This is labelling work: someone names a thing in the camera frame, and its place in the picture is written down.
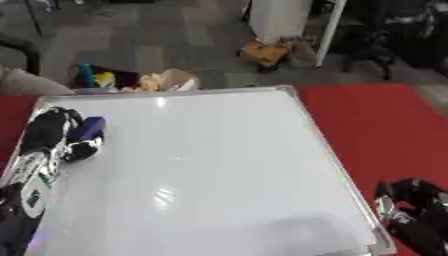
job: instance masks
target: clutter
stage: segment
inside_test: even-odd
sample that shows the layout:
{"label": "clutter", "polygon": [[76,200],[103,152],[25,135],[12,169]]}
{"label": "clutter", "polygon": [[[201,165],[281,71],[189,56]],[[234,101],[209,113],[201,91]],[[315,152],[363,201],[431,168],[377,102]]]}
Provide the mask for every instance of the clutter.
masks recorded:
{"label": "clutter", "polygon": [[293,51],[295,43],[295,40],[288,40],[266,45],[254,40],[239,50],[237,56],[255,63],[258,72],[268,73],[279,68],[280,63],[285,61],[289,53]]}
{"label": "clutter", "polygon": [[76,65],[70,87],[82,94],[115,92],[187,91],[199,89],[199,78],[179,69],[161,74],[138,74],[87,63]]}
{"label": "clutter", "polygon": [[199,78],[179,69],[168,69],[162,74],[142,75],[136,87],[124,87],[121,92],[170,92],[199,88]]}

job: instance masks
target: desk leg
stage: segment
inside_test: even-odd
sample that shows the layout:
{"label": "desk leg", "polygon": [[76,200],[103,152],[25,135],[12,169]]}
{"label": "desk leg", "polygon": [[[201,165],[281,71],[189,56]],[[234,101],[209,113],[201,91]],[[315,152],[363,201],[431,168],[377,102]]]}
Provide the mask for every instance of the desk leg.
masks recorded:
{"label": "desk leg", "polygon": [[36,14],[34,13],[33,7],[31,6],[30,0],[24,0],[26,9],[28,10],[28,13],[30,14],[31,20],[33,21],[34,28],[36,29],[39,36],[42,36],[42,28],[40,27],[39,21],[36,18]]}
{"label": "desk leg", "polygon": [[325,29],[324,37],[317,51],[316,67],[322,66],[328,50],[330,49],[331,41],[333,40],[334,33],[339,25],[342,13],[344,12],[345,4],[347,0],[336,0],[333,12],[331,13],[330,22]]}

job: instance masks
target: black chair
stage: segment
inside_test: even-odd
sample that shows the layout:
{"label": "black chair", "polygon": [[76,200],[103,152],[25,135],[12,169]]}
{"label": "black chair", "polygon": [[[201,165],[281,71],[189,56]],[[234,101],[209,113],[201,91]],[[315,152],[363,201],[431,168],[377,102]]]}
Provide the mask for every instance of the black chair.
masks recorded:
{"label": "black chair", "polygon": [[0,33],[0,47],[6,47],[22,52],[26,57],[26,71],[39,75],[40,52],[37,46],[30,41]]}
{"label": "black chair", "polygon": [[371,60],[384,72],[384,80],[392,78],[390,66],[395,55],[387,48],[391,34],[411,33],[427,24],[431,0],[349,0],[346,12],[363,26],[350,31],[342,42],[347,59],[343,71],[349,72],[358,60]]}

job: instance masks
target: office chair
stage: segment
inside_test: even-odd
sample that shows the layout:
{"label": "office chair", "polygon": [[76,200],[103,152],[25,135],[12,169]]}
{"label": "office chair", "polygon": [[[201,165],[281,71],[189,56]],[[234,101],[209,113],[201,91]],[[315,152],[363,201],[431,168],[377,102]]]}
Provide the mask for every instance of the office chair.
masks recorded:
{"label": "office chair", "polygon": [[382,69],[384,80],[390,80],[395,55],[387,48],[389,36],[422,30],[430,1],[349,0],[347,12],[363,26],[349,32],[342,42],[347,54],[343,71],[349,72],[358,60],[371,60]]}

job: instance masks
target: blue object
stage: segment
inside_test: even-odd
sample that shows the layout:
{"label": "blue object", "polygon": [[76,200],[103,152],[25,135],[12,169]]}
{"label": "blue object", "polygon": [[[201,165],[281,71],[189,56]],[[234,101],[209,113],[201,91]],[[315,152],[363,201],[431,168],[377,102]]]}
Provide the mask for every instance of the blue object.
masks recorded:
{"label": "blue object", "polygon": [[95,79],[93,77],[92,66],[89,63],[80,63],[77,65],[79,69],[79,74],[82,77],[82,80],[87,85],[87,88],[95,87]]}
{"label": "blue object", "polygon": [[83,124],[76,128],[69,135],[70,142],[80,142],[85,140],[92,140],[98,137],[106,127],[106,120],[102,117],[88,117]]}

